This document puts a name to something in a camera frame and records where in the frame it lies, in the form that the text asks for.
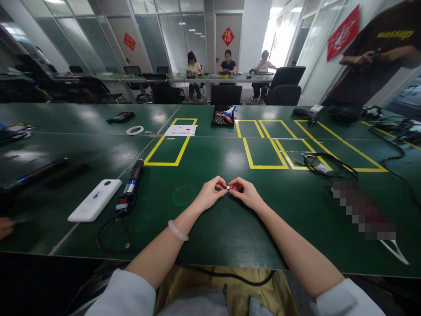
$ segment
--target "hand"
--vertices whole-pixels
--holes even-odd
[[[245,205],[255,212],[258,212],[267,206],[251,182],[237,177],[228,185],[231,186],[229,192],[236,198],[242,200]]]
[[[373,50],[369,50],[368,52],[362,54],[360,57],[356,57],[354,64],[362,65],[364,63],[372,63],[373,59],[370,56],[374,54],[375,52]]]
[[[0,240],[13,232],[14,222],[7,217],[0,217]]]
[[[201,212],[210,208],[215,202],[228,193],[226,189],[227,184],[220,176],[214,177],[211,181],[206,182],[202,190],[195,198],[192,206],[199,209]]]
[[[386,53],[380,54],[381,61],[395,61],[396,59],[405,57],[411,53],[412,46],[403,46],[398,47],[392,50],[389,50]]]

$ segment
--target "person's right hand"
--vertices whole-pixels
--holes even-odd
[[[0,240],[13,232],[14,222],[8,217],[0,217]]]
[[[242,200],[245,205],[247,205],[255,212],[258,212],[267,206],[251,182],[237,177],[228,185],[231,186],[231,189],[228,190],[228,192],[234,195],[236,198]]]
[[[362,54],[360,57],[357,57],[354,63],[357,65],[362,65],[365,63],[372,63],[373,59],[370,56],[374,54],[375,52],[373,50],[369,50],[368,52]]]

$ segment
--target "beige pants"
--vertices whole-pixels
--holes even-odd
[[[270,270],[245,269],[232,267],[201,266],[209,271],[218,273],[233,273],[251,282],[261,282],[269,276]],[[299,316],[289,290],[288,283],[282,271],[276,271],[273,278],[261,287],[253,287],[231,277],[215,277],[174,266],[159,288],[155,315],[166,305],[173,302],[184,291],[197,287],[209,286],[220,290],[224,284],[228,285],[227,301],[231,315],[249,315],[249,299],[251,296],[259,300],[277,316]]]

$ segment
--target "paper sheet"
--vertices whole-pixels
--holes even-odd
[[[171,125],[165,136],[194,136],[197,125]]]

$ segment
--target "red diamond sign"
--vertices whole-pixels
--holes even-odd
[[[229,46],[234,39],[234,34],[232,33],[230,28],[227,28],[227,30],[224,32],[224,35],[222,35],[222,39]]]

